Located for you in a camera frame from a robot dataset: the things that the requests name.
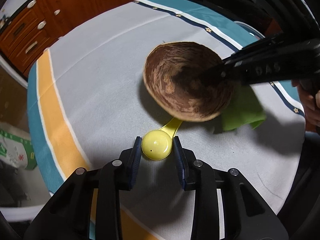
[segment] brown bowl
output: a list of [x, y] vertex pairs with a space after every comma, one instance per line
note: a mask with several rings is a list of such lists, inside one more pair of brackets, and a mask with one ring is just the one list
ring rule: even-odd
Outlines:
[[197, 78], [220, 63], [215, 52], [195, 42], [161, 44], [147, 57], [143, 81], [149, 94], [170, 115], [204, 122], [220, 114], [235, 89], [233, 81], [205, 86]]

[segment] yellow stripe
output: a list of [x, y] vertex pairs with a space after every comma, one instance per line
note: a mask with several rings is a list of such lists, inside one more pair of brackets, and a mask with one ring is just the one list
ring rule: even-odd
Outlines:
[[[62, 106], [59, 104], [52, 75], [50, 51], [48, 49], [37, 62], [38, 100], [40, 101], [40, 112], [42, 112], [47, 140], [50, 141], [53, 148], [52, 154], [55, 155], [60, 170], [68, 178], [79, 167], [89, 170], [89, 165], [79, 152], [69, 127], [63, 118]], [[91, 218], [94, 221], [97, 195], [97, 190], [95, 190], [91, 209]], [[121, 223], [124, 240], [157, 240], [152, 234], [135, 223], [124, 211], [121, 211]]]

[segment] tablecloth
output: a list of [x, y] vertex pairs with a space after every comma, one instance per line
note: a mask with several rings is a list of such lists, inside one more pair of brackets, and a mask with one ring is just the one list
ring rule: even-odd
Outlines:
[[[146, 91], [142, 70], [157, 45], [194, 41], [230, 56], [256, 39], [224, 16], [186, 0], [137, 0], [78, 26], [32, 67], [28, 118], [36, 160], [55, 192], [77, 168], [101, 168], [171, 116]], [[279, 82], [252, 86], [267, 119], [221, 132], [220, 118], [184, 122], [184, 148], [213, 168], [238, 168], [275, 213], [291, 188], [304, 140], [304, 112]], [[178, 183], [174, 158], [141, 159], [121, 192], [124, 239], [189, 239], [194, 192]]]

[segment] yellow spoon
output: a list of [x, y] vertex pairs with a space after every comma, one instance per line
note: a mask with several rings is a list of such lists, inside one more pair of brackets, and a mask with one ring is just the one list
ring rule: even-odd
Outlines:
[[173, 118], [159, 130], [148, 132], [141, 143], [143, 153], [153, 161], [167, 157], [172, 149], [172, 139], [181, 123], [181, 120]]

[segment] person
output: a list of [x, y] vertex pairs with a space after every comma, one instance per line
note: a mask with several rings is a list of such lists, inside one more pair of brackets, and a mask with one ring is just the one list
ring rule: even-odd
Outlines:
[[314, 99], [312, 95], [303, 90], [298, 80], [292, 80], [291, 83], [292, 86], [298, 90], [300, 102], [303, 106], [307, 121], [313, 125], [320, 126], [320, 91]]

